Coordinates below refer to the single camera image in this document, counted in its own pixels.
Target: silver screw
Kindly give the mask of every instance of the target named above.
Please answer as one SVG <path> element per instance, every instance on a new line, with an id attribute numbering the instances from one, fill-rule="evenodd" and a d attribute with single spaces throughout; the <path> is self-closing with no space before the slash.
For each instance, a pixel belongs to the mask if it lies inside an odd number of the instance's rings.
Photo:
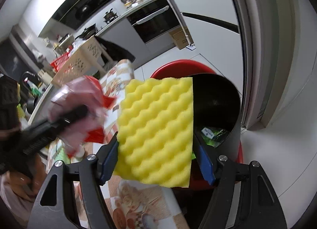
<path id="1" fill-rule="evenodd" d="M 96 155 L 95 154 L 90 154 L 90 155 L 87 156 L 87 159 L 89 161 L 95 160 L 96 159 Z"/>
<path id="2" fill-rule="evenodd" d="M 63 164 L 63 161 L 62 161 L 62 160 L 57 160 L 54 165 L 55 165 L 56 167 L 60 167 L 62 164 Z"/>
<path id="3" fill-rule="evenodd" d="M 252 165 L 254 167 L 259 167 L 260 166 L 260 163 L 258 161 L 252 161 Z"/>
<path id="4" fill-rule="evenodd" d="M 228 157 L 225 156 L 225 155 L 220 155 L 219 156 L 219 160 L 222 161 L 222 162 L 226 162 L 228 160 Z"/>

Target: checkered tablecloth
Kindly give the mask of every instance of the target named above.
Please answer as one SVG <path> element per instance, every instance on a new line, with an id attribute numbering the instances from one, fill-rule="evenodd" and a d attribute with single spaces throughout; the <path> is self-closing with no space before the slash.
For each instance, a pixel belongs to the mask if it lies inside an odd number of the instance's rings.
<path id="1" fill-rule="evenodd" d="M 118 131 L 119 104 L 125 97 L 125 86 L 132 79 L 134 79 L 134 69 L 128 60 L 118 62 L 100 79 L 104 94 L 116 97 L 116 101 L 107 112 L 107 120 L 104 124 L 104 144 L 108 144 Z M 86 155 L 96 154 L 101 146 L 102 144 L 99 143 L 85 144 Z M 49 153 L 48 170 L 52 164 L 53 160 Z M 101 192 L 118 229 L 189 229 L 170 188 L 146 185 L 112 176 L 101 187 Z M 75 184 L 75 196 L 80 223 L 88 228 L 79 183 Z"/>

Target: hand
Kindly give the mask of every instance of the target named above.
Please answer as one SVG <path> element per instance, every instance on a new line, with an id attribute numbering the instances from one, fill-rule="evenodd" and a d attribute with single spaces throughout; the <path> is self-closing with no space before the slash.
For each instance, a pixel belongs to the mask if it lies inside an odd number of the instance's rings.
<path id="1" fill-rule="evenodd" d="M 12 191 L 19 197 L 28 201 L 32 201 L 32 199 L 36 197 L 46 177 L 45 167 L 39 155 L 35 156 L 34 165 L 36 174 L 34 175 L 33 180 L 17 171 L 10 171 L 6 174 L 7 181 L 10 184 Z M 23 189 L 23 186 L 27 186 L 31 183 L 32 193 L 27 194 Z"/>

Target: yellow sponge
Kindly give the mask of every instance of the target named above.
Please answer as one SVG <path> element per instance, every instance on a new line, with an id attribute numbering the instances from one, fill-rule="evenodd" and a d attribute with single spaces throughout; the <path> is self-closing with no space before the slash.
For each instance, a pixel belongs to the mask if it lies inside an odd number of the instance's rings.
<path id="1" fill-rule="evenodd" d="M 188 187 L 193 140 L 192 78 L 131 80 L 118 118 L 123 179 Z"/>

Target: oven handle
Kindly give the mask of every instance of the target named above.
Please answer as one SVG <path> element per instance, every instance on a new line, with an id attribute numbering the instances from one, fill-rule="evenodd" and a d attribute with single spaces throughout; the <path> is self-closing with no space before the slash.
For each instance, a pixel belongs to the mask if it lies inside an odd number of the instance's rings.
<path id="1" fill-rule="evenodd" d="M 135 24 L 133 24 L 132 26 L 135 26 L 135 25 L 139 25 L 139 24 L 143 24 L 151 19 L 153 19 L 155 16 L 158 16 L 159 14 L 161 13 L 164 13 L 165 11 L 167 11 L 169 9 L 169 5 L 167 5 L 166 7 L 163 7 L 162 9 L 148 15 L 147 17 L 141 19 L 141 20 L 138 20 Z"/>

